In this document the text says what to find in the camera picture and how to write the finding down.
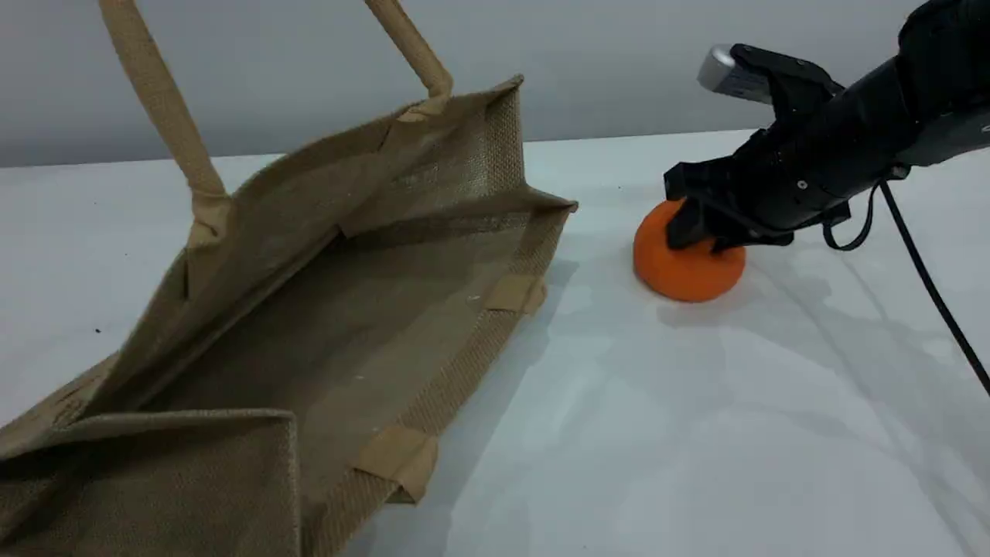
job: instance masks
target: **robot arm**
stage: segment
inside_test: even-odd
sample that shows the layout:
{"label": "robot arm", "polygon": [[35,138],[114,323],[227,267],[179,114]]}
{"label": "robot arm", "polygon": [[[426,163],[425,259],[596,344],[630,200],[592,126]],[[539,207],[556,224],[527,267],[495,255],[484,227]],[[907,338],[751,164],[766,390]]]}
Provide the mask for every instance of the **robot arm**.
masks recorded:
{"label": "robot arm", "polygon": [[715,48],[699,80],[773,105],[775,122],[735,153],[664,175],[672,250],[787,245],[793,231],[849,217],[848,200],[913,166],[990,146],[990,0],[930,0],[900,50],[849,88],[805,60],[746,45]]}

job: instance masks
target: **tan fabric patch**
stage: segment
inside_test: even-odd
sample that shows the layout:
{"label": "tan fabric patch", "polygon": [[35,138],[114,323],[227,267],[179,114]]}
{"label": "tan fabric patch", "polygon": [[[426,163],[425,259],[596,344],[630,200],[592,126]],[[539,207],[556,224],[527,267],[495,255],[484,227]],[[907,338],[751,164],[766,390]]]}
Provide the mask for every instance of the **tan fabric patch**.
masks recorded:
{"label": "tan fabric patch", "polygon": [[516,311],[532,315],[546,300],[543,277],[507,275],[502,277],[485,300],[485,309]]}
{"label": "tan fabric patch", "polygon": [[422,431],[391,425],[383,429],[361,449],[352,466],[385,480],[391,480],[408,498],[394,501],[419,502],[437,464],[437,437]]}

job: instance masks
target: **black cable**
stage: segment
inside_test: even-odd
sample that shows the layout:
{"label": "black cable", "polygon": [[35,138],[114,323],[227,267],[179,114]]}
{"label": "black cable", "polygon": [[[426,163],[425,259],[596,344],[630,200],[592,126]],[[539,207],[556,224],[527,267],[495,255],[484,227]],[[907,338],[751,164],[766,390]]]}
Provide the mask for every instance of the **black cable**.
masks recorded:
{"label": "black cable", "polygon": [[876,193],[876,188],[880,184],[873,186],[873,189],[869,190],[869,204],[866,206],[866,220],[863,221],[863,229],[859,231],[859,234],[848,244],[840,246],[836,243],[836,237],[832,235],[832,224],[823,223],[822,224],[822,235],[825,236],[825,243],[829,245],[833,250],[839,250],[840,252],[851,252],[852,250],[862,246],[863,242],[866,241],[866,237],[869,236],[869,230],[873,227],[873,194]]}
{"label": "black cable", "polygon": [[[952,332],[952,337],[955,338],[955,343],[959,345],[959,349],[965,355],[969,366],[973,369],[976,377],[979,378],[980,383],[983,384],[983,388],[987,391],[987,394],[990,394],[990,377],[987,376],[987,372],[983,369],[983,364],[980,362],[979,357],[976,356],[973,347],[969,346],[966,335],[962,334],[962,329],[955,322],[952,312],[948,310],[945,301],[941,299],[939,290],[935,287],[935,283],[932,282],[932,276],[929,275],[928,269],[925,267],[925,262],[922,261],[922,256],[918,253],[918,248],[915,247],[915,241],[912,240],[911,233],[908,232],[908,226],[904,224],[904,217],[901,216],[901,210],[897,208],[897,202],[894,201],[894,195],[890,191],[890,185],[887,184],[886,180],[883,180],[879,183],[879,186],[883,190],[883,196],[887,200],[887,206],[890,207],[890,215],[894,217],[894,224],[897,225],[897,231],[901,233],[901,239],[904,240],[904,247],[908,249],[908,255],[911,256],[911,263],[915,264],[918,276],[921,277],[922,282],[925,284],[925,290],[932,297],[932,302],[935,303],[935,307],[939,310],[939,314],[945,321],[945,325],[948,326],[948,330]],[[870,193],[870,206],[872,206],[872,198],[873,194]]]}

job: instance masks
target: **jute bag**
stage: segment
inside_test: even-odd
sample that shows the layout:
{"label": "jute bag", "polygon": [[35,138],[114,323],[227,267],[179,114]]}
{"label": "jute bag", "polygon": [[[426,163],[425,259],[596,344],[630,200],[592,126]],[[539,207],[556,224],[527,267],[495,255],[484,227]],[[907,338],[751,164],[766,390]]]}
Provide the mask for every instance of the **jute bag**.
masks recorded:
{"label": "jute bag", "polygon": [[101,0],[194,224],[123,348],[0,430],[0,554],[330,555],[423,496],[574,205],[525,182],[520,78],[450,97],[366,2],[429,99],[231,196],[133,0]]}

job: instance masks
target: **burlap fabric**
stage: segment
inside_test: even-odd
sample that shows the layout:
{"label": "burlap fabric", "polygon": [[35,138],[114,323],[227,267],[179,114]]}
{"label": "burlap fabric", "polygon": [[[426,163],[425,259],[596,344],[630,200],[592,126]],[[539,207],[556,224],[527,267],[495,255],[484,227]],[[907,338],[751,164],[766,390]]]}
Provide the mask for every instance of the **burlap fabric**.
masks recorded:
{"label": "burlap fabric", "polygon": [[430,98],[229,195],[133,0],[101,0],[194,224],[121,350],[0,430],[0,554],[330,555],[423,495],[574,206],[526,184],[521,78],[450,97],[367,3]]}

